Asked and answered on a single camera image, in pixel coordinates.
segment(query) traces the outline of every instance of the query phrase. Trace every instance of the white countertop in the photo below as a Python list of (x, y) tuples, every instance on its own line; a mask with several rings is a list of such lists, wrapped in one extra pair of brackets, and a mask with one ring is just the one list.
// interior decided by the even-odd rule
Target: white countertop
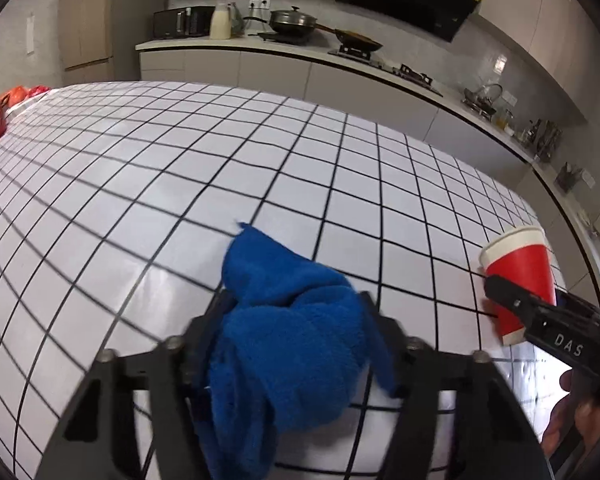
[[(446, 88), (441, 84), (434, 81), (434, 87), (438, 90), (442, 96), (439, 96), (427, 89), (422, 88), (414, 83), (405, 81), (400, 77), (379, 70), (377, 68), (367, 66), (363, 63), (346, 59), (339, 56), (329, 54), (333, 50), (330, 46), (318, 46), (318, 45), (305, 45), (295, 46), (283, 43), (275, 43), (273, 41), (263, 41), (260, 38), (249, 37), (249, 38), (232, 38), (230, 40), (210, 40), (209, 38), (185, 38), (180, 40), (154, 40), (147, 41), (136, 45), (136, 50), (147, 51), (156, 49), (168, 49), (168, 48), (185, 48), (185, 47), (209, 47), (209, 48), (235, 48), (237, 50), (260, 50), (263, 52), (270, 52), (272, 54), (288, 54), (291, 56), (303, 57), (305, 59), (313, 59), (321, 62), (328, 62), (330, 64), (340, 65), (343, 68), (349, 70), (355, 70), (362, 74), (368, 74), (375, 78), (384, 79), (388, 83), (396, 86), (401, 86), (405, 90), (422, 96), (429, 100), (433, 104), (439, 105), (441, 108), (448, 110), (449, 112), (463, 118), (465, 121), (474, 124), (477, 128), (487, 132), (491, 137), (499, 140), (505, 146), (510, 148), (514, 153), (520, 156), (525, 162), (530, 164), (538, 173), (540, 178), (547, 184), (549, 190), (556, 197), (558, 203), (565, 211), (567, 218), (570, 223), (574, 226), (576, 234), (580, 239), (582, 246), (586, 252), (587, 258), (591, 263), (591, 267), (594, 270), (595, 284), (600, 288), (600, 256), (598, 250), (590, 240), (589, 233), (584, 225), (578, 219), (575, 209), (565, 200), (565, 197), (555, 187), (555, 171), (552, 168), (547, 168), (546, 165), (539, 165), (533, 159), (533, 156), (525, 151), (512, 137), (499, 130), (485, 118), (478, 116), (468, 108), (466, 108), (460, 101), (461, 97), (457, 92), (452, 89)], [(398, 63), (392, 62), (391, 60), (383, 59), (387, 64), (396, 65)]]
[[(372, 66), (367, 66), (363, 63), (346, 59), (339, 56), (329, 54), (333, 50), (329, 46), (295, 46), (283, 43), (275, 43), (273, 41), (263, 41), (260, 38), (232, 38), (230, 40), (210, 40), (209, 38), (184, 38), (182, 40), (154, 40), (147, 41), (136, 45), (136, 50), (155, 50), (159, 48), (183, 48), (188, 46), (194, 46), (200, 48), (202, 46), (208, 46), (209, 48), (235, 48), (237, 50), (253, 49), (261, 50), (263, 52), (289, 54), (292, 56), (301, 56), (308, 59), (315, 59), (316, 61), (324, 61), (331, 64), (337, 64), (348, 69), (356, 70), (357, 72), (369, 74), (375, 78), (384, 79), (385, 81), (402, 86), (409, 92), (419, 94), (434, 104), (439, 105), (442, 108), (461, 116), (464, 120), (473, 123), (478, 128), (486, 130), (490, 135), (496, 137), (498, 140), (503, 142), (508, 148), (512, 149), (516, 154), (521, 156), (529, 164), (533, 162), (533, 157), (530, 156), (515, 140), (511, 139), (503, 131), (497, 129), (489, 121), (477, 114), (468, 110), (457, 97), (458, 94), (453, 92), (451, 89), (442, 86), (441, 84), (434, 81), (434, 88), (438, 90), (443, 96), (430, 92), (429, 90), (422, 88), (414, 83), (405, 81), (404, 79), (385, 72), (384, 70), (378, 70)], [(387, 64), (398, 65), (399, 63), (392, 62), (391, 60), (384, 59)]]

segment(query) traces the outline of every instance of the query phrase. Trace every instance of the human hand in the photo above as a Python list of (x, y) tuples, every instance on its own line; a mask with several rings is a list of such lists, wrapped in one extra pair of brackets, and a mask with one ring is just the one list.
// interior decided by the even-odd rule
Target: human hand
[[(567, 370), (560, 376), (560, 387), (565, 392), (571, 391), (572, 372), (573, 370)], [(555, 406), (551, 411), (549, 424), (542, 434), (540, 445), (547, 457), (551, 456), (557, 449), (558, 444), (560, 444), (560, 430), (564, 425), (564, 417), (568, 403), (569, 395), (564, 396), (555, 403)], [(576, 428), (581, 434), (584, 442), (584, 458), (600, 438), (600, 406), (595, 403), (592, 397), (585, 399), (578, 405), (573, 417)]]

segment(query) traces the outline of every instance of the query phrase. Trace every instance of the orange object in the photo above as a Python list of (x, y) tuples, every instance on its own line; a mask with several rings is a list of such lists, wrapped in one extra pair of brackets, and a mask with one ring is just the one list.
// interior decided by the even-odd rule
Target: orange object
[(9, 97), (8, 107), (11, 108), (23, 102), (29, 96), (29, 90), (24, 88), (24, 86), (14, 86), (11, 90), (0, 94), (0, 102), (7, 96)]

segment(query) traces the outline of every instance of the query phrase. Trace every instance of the white wall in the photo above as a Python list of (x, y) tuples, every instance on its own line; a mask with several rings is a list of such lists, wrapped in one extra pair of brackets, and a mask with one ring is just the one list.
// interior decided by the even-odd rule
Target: white wall
[[(34, 15), (34, 53), (26, 53), (27, 17)], [(0, 13), (0, 93), (17, 85), (62, 85), (58, 0), (10, 0)]]
[[(170, 0), (170, 7), (183, 7), (235, 1), (238, 8), (248, 11), (249, 0)], [(579, 114), (557, 83), (529, 62), (528, 54), (499, 41), (484, 20), (470, 18), (451, 42), (440, 40), (405, 22), (359, 7), (335, 3), (334, 0), (272, 0), (272, 9), (288, 9), (291, 5), (318, 18), (318, 22), (333, 28), (355, 30), (373, 38), (384, 47), (379, 54), (388, 61), (406, 63), (418, 72), (425, 72), (459, 94), (465, 87), (476, 89), (487, 81), (496, 80), (493, 72), (499, 55), (507, 57), (507, 65), (499, 78), (518, 103), (513, 113), (521, 124), (545, 118), (558, 123), (581, 120)], [(254, 23), (250, 32), (261, 32), (263, 25)], [(314, 32), (313, 40), (334, 48), (339, 42), (334, 35)], [(496, 103), (505, 106), (503, 101)]]

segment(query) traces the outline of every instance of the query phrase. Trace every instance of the white grid table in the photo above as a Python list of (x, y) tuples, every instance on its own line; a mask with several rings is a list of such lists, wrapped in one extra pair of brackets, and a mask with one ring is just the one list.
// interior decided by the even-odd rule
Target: white grid table
[[(238, 221), (339, 270), (435, 348), (489, 351), (542, 431), (565, 367), (529, 344), (501, 347), (477, 261), (504, 230), (539, 224), (518, 195), (330, 108), (221, 86), (90, 84), (43, 98), (0, 140), (0, 456), (20, 480), (100, 349), (147, 351), (205, 311)], [(453, 409), (442, 395), (432, 479)], [(269, 478), (374, 478), (396, 418), (365, 374), (338, 421), (282, 436)], [(146, 396), (137, 422), (154, 480)]]

